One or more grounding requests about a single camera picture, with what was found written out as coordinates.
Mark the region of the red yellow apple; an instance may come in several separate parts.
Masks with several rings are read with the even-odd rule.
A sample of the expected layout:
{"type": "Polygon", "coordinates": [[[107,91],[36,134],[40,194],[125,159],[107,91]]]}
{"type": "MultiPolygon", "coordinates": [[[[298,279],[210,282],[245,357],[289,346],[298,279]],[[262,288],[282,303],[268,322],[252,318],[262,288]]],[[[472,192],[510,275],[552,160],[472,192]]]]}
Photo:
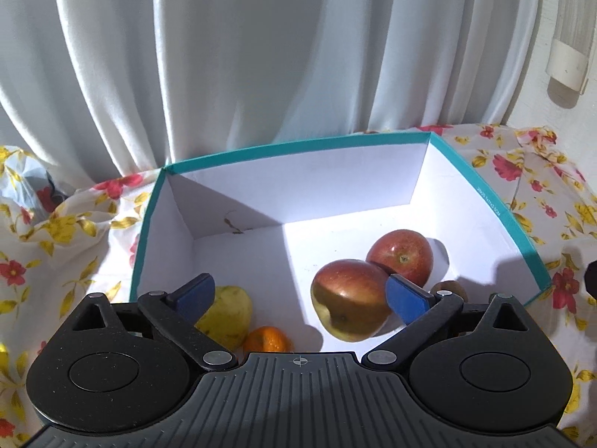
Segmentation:
{"type": "Polygon", "coordinates": [[[385,297],[387,280],[387,272],[362,260],[323,266],[311,285],[312,304],[323,327],[345,342],[375,335],[391,314],[385,297]]]}

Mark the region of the yellow pear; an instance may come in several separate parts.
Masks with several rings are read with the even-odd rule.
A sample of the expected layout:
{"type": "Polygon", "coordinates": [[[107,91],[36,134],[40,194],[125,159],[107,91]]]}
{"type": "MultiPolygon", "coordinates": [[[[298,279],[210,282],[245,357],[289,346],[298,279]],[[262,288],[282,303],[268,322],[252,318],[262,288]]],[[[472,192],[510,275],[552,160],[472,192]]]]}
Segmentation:
{"type": "Polygon", "coordinates": [[[252,299],[239,286],[217,286],[212,306],[195,323],[195,328],[225,347],[237,351],[250,331],[252,299]]]}

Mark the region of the small orange tangerine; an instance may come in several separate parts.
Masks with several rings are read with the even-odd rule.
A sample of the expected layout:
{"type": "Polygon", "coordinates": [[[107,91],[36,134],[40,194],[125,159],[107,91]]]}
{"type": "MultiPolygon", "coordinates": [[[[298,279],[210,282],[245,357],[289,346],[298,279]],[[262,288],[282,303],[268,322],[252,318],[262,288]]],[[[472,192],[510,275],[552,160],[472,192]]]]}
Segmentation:
{"type": "Polygon", "coordinates": [[[249,333],[243,343],[243,352],[287,353],[293,350],[293,341],[276,327],[265,326],[249,333]]]}

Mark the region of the white curtain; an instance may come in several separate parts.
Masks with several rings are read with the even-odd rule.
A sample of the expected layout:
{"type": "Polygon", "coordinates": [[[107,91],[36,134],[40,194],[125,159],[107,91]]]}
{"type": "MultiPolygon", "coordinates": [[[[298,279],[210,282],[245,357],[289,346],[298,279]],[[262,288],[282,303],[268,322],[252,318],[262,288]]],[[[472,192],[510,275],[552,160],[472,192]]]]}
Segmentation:
{"type": "Polygon", "coordinates": [[[78,186],[220,151],[496,124],[538,0],[1,0],[1,141],[78,186]]]}

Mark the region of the floral bed sheet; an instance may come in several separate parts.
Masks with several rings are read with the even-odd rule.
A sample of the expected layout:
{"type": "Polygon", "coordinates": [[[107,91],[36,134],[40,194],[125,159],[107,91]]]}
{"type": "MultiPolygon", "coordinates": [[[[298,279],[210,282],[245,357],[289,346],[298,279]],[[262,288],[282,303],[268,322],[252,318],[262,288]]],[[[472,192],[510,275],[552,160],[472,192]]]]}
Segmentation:
{"type": "MultiPolygon", "coordinates": [[[[596,302],[583,272],[596,257],[596,189],[545,127],[432,125],[482,176],[550,272],[530,308],[574,376],[562,429],[596,443],[596,302]]],[[[1,443],[20,447],[40,429],[25,392],[32,361],[85,294],[124,301],[142,222],[159,173],[80,190],[14,146],[1,150],[1,443]]]]}

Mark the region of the teal cardboard box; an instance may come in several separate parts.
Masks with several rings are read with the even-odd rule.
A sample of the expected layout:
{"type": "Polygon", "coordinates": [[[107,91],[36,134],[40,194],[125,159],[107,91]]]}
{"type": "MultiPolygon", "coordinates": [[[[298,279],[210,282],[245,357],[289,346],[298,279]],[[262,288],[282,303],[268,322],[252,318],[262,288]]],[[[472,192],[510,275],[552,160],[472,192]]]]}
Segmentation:
{"type": "Polygon", "coordinates": [[[317,271],[364,259],[399,228],[433,251],[430,282],[455,279],[472,301],[522,304],[550,284],[532,241],[485,180],[432,133],[356,134],[186,160],[159,174],[135,258],[132,297],[201,273],[244,288],[255,326],[300,351],[346,351],[311,301],[317,271]]]}

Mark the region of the brown kiwi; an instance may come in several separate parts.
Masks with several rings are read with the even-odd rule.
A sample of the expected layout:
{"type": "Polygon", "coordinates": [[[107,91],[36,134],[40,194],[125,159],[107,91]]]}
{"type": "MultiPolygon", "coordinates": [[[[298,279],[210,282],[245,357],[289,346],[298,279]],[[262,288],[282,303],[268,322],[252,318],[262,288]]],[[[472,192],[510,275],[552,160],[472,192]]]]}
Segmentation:
{"type": "Polygon", "coordinates": [[[458,283],[455,280],[446,280],[436,283],[430,289],[430,293],[436,298],[454,294],[459,296],[464,302],[469,301],[469,297],[465,289],[460,283],[458,283]]]}

